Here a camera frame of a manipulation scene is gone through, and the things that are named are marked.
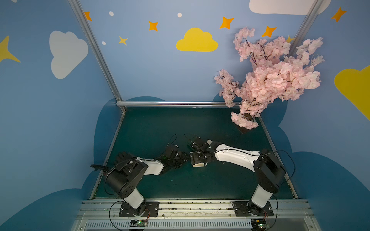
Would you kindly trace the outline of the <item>white flower gift box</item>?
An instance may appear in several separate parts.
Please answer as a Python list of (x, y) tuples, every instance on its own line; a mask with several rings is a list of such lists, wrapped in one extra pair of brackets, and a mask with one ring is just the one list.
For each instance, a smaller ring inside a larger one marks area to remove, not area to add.
[(199, 153), (191, 152), (189, 155), (192, 167), (204, 167), (207, 165)]

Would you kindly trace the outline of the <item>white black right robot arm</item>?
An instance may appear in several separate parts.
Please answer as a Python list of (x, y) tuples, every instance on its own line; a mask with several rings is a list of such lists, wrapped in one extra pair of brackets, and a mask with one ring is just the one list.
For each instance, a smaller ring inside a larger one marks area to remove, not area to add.
[(266, 207), (272, 195), (279, 192), (285, 182), (286, 169), (274, 152), (248, 151), (226, 144), (194, 137), (190, 140), (191, 164), (204, 167), (212, 161), (228, 162), (244, 167), (256, 174), (258, 185), (248, 206), (255, 209)]

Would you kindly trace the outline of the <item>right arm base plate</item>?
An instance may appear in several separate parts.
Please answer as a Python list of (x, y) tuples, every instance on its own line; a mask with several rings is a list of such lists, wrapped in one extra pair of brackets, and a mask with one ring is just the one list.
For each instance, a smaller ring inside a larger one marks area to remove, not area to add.
[(267, 217), (274, 215), (270, 202), (267, 202), (263, 208), (255, 205), (252, 201), (234, 201), (232, 206), (237, 217)]

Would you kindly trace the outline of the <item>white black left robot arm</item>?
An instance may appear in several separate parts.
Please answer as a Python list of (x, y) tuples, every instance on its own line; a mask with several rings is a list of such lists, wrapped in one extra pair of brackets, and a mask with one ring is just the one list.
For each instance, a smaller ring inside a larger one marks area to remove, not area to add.
[(115, 165), (106, 174), (106, 184), (131, 208), (139, 209), (145, 201), (137, 186), (146, 175), (159, 176), (172, 169), (182, 167), (189, 160), (177, 145), (169, 144), (157, 158), (146, 159), (121, 152)]

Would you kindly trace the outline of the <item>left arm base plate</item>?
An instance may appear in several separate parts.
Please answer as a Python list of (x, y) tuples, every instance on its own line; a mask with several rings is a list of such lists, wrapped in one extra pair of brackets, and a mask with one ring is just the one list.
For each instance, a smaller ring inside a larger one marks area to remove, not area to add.
[(157, 217), (159, 202), (144, 201), (138, 208), (131, 207), (127, 202), (121, 204), (119, 217)]

